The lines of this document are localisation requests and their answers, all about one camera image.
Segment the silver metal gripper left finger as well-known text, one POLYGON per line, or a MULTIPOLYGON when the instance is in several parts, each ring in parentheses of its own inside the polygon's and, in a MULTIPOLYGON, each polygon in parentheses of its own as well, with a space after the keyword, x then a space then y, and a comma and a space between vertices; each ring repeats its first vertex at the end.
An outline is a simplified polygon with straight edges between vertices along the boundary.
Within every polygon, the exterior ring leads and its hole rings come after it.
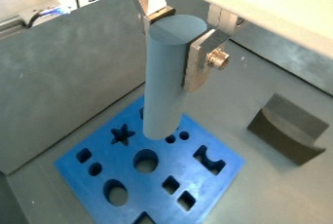
POLYGON ((158 20, 175 14, 175 9, 167 4, 167 0, 138 0, 138 8, 144 32, 148 32, 150 26, 158 20))

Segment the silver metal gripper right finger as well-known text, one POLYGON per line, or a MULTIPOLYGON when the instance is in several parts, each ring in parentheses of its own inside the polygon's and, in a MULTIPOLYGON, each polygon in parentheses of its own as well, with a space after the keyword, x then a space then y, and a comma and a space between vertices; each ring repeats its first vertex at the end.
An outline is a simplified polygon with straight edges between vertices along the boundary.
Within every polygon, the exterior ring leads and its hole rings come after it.
POLYGON ((190 44, 183 89, 194 92, 206 83, 213 68, 223 69, 229 62, 225 44, 246 21, 219 6, 210 4, 209 29, 190 44))

